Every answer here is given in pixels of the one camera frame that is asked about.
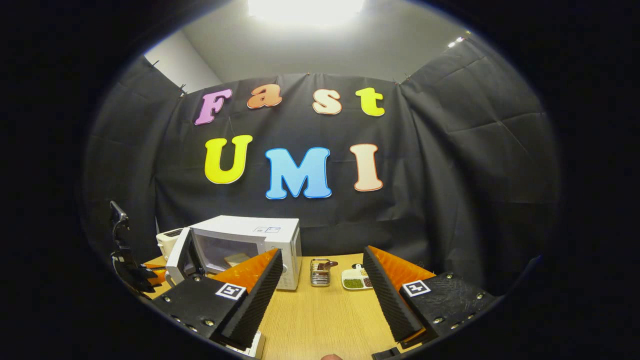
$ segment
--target microwave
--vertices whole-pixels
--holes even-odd
[[[174,284],[194,272],[218,274],[271,249],[282,251],[277,289],[298,287],[302,249],[297,218],[251,218],[220,215],[185,227],[166,263]]]

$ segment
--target white wall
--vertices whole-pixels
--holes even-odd
[[[156,68],[176,85],[186,84],[182,88],[186,92],[194,92],[222,84],[217,75],[193,48],[189,39],[184,36],[182,30],[151,48],[145,57],[150,63],[160,60],[156,64]]]

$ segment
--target pink letter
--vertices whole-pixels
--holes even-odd
[[[196,119],[196,125],[208,124],[213,121],[213,113],[219,113],[225,99],[231,97],[231,89],[214,92],[203,96],[204,104],[200,110],[200,117]]]
[[[349,148],[356,156],[358,182],[353,187],[359,192],[372,192],[382,188],[382,181],[376,173],[376,158],[373,154],[378,147],[372,143],[359,143]]]

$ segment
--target blue letter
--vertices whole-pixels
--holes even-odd
[[[287,197],[282,188],[282,181],[287,184],[293,197],[298,197],[302,186],[307,181],[305,196],[313,199],[331,196],[331,189],[326,185],[326,159],[329,149],[312,147],[307,151],[298,167],[287,149],[271,149],[264,154],[271,162],[271,186],[267,199],[277,200]]]

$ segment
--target wooden table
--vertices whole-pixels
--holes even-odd
[[[338,265],[331,270],[331,285],[311,286],[312,258],[329,258]],[[264,313],[259,330],[266,337],[262,360],[320,360],[336,354],[344,360],[371,360],[371,354],[396,347],[391,330],[373,289],[345,290],[340,274],[352,264],[362,263],[362,254],[303,256],[297,290],[276,290]],[[160,257],[147,262],[164,266]],[[170,289],[164,282],[149,297]]]

